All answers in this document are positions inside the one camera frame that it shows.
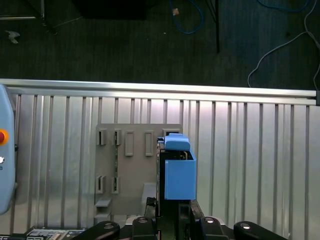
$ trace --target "blue plastic part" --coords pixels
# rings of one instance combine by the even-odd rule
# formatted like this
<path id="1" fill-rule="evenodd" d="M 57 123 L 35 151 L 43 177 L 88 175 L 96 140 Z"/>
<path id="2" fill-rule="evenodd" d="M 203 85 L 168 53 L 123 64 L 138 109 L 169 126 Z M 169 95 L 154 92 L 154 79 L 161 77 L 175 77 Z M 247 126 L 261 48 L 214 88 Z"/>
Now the blue plastic part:
<path id="1" fill-rule="evenodd" d="M 9 209 L 15 189 L 14 121 L 14 112 L 7 90 L 0 84 L 0 129 L 6 130 L 9 135 L 8 142 L 0 145 L 0 157 L 4 157 L 4 162 L 0 164 L 0 215 Z"/>
<path id="2" fill-rule="evenodd" d="M 190 151 L 189 139 L 181 133 L 169 133 L 169 135 L 164 138 L 164 149 Z"/>
<path id="3" fill-rule="evenodd" d="M 196 160 L 165 160 L 165 200 L 195 200 Z"/>
<path id="4" fill-rule="evenodd" d="M 190 149 L 188 137 L 170 133 L 164 138 L 164 149 L 191 154 L 188 160 L 165 160 L 164 199 L 195 200 L 197 191 L 197 162 Z"/>

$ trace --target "dark carpet floor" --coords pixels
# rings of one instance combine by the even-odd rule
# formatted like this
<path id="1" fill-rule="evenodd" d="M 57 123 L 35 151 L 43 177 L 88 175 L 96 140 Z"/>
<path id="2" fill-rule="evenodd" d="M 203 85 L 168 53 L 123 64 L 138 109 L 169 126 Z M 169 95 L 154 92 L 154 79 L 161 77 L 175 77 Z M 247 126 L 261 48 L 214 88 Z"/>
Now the dark carpet floor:
<path id="1" fill-rule="evenodd" d="M 265 0 L 292 8 L 304 0 Z M 37 0 L 31 1 L 39 7 Z M 174 0 L 187 30 L 200 21 L 187 0 Z M 246 87 L 247 76 L 272 48 L 304 31 L 302 13 L 268 9 L 256 0 L 220 0 L 221 52 L 204 0 L 203 28 L 192 35 L 177 31 L 168 0 L 156 0 L 146 20 L 93 20 L 80 17 L 70 0 L 47 1 L 47 19 L 58 34 L 45 33 L 36 20 L 0 21 L 0 78 L 210 85 Z M 18 0 L 1 0 L 0 14 L 25 14 Z M 307 21 L 320 39 L 320 2 Z M 20 33 L 19 44 L 5 31 Z M 319 51 L 306 34 L 268 56 L 251 79 L 253 87 L 314 89 Z M 317 78 L 320 87 L 320 76 Z"/>

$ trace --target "circuit board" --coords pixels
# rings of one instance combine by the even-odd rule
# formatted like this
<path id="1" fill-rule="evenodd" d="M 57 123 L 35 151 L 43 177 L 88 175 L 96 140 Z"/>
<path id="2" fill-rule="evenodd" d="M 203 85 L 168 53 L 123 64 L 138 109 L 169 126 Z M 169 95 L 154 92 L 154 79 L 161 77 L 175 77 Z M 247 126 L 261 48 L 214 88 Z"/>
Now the circuit board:
<path id="1" fill-rule="evenodd" d="M 81 234 L 83 230 L 36 229 L 27 231 L 27 240 L 70 240 Z M 0 240 L 8 240 L 8 235 L 0 235 Z"/>

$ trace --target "rectangular slot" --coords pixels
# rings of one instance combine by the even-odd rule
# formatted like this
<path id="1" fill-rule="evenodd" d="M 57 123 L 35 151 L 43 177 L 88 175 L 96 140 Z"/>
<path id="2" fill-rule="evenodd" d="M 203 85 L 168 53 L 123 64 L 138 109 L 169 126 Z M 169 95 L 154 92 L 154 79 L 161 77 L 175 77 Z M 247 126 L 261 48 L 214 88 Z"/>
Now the rectangular slot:
<path id="1" fill-rule="evenodd" d="M 96 178 L 96 183 L 95 183 L 95 192 L 97 194 L 103 194 L 105 191 L 105 183 L 104 181 L 106 180 L 105 176 L 98 176 Z"/>
<path id="2" fill-rule="evenodd" d="M 179 134 L 180 129 L 179 128 L 165 128 L 165 129 L 163 129 L 163 136 L 168 136 L 171 133 Z"/>
<path id="3" fill-rule="evenodd" d="M 114 144 L 119 146 L 121 144 L 121 129 L 114 131 Z"/>
<path id="4" fill-rule="evenodd" d="M 113 177 L 111 181 L 111 193 L 118 194 L 119 193 L 119 177 Z"/>
<path id="5" fill-rule="evenodd" d="M 127 131 L 125 133 L 125 155 L 127 157 L 134 155 L 134 131 Z"/>
<path id="6" fill-rule="evenodd" d="M 145 132 L 145 155 L 147 157 L 154 155 L 154 131 Z"/>
<path id="7" fill-rule="evenodd" d="M 96 144 L 104 146 L 107 144 L 107 129 L 98 128 L 96 133 Z"/>

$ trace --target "black clamp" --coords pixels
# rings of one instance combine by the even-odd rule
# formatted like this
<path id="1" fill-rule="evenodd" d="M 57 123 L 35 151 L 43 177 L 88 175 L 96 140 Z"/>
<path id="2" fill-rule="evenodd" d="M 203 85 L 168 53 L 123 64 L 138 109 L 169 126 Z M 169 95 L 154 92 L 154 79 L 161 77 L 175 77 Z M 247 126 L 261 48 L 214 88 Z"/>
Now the black clamp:
<path id="1" fill-rule="evenodd" d="M 320 91 L 315 91 L 315 105 L 320 106 Z"/>

